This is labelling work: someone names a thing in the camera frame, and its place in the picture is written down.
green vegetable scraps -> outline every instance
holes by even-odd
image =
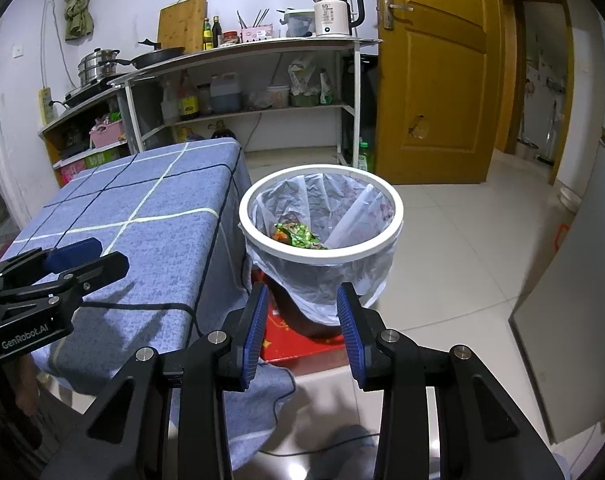
[[[300,222],[276,224],[276,234],[274,234],[273,239],[301,249],[327,249],[317,239],[316,235]]]

electrical outlet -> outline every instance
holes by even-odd
[[[54,105],[50,104],[52,101],[52,89],[41,88],[38,91],[38,108],[40,108],[40,119],[43,126],[47,126],[52,122],[54,117]]]

tile floor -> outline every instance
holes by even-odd
[[[307,150],[296,155],[295,164],[319,162],[318,153],[330,155]],[[279,158],[275,164],[261,157],[247,157],[254,181],[294,162]],[[553,257],[558,223],[572,221],[547,184],[548,174],[543,165],[495,152],[484,184],[397,186],[405,224],[386,290],[375,306],[388,327],[402,330],[419,345],[441,350],[458,343],[470,346],[546,443],[508,317]],[[348,367],[301,376],[297,383],[298,394],[282,409],[263,450],[290,454],[319,449],[345,424],[379,430],[382,395],[360,391]],[[438,454],[433,391],[428,401],[431,449]],[[604,440],[596,426],[552,450],[569,464],[575,462],[577,478]],[[236,478],[302,480],[313,458],[258,453]]]

chopsticks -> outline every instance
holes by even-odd
[[[269,12],[269,9],[265,9],[265,12],[263,12],[262,16],[260,16],[260,19],[258,20],[258,22],[256,23],[256,25],[254,25],[255,27],[260,27],[260,24],[265,19],[267,12]]]
[[[269,10],[270,9],[265,9],[265,11],[263,12],[263,9],[260,9],[258,11],[258,14],[256,15],[252,27],[260,27],[260,24],[266,18],[267,12],[269,12]],[[238,23],[240,24],[240,28],[249,28],[247,27],[247,24],[244,22],[244,20],[240,17],[240,12],[238,10],[236,11],[236,14],[238,15]]]
[[[240,28],[247,28],[247,24],[240,17],[240,12],[238,10],[236,11],[236,14],[238,15],[238,23],[240,24]]]

electric kettle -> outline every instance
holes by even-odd
[[[313,0],[316,35],[351,36],[351,30],[364,22],[364,0],[358,3],[358,18],[351,21],[351,7],[347,0]]]

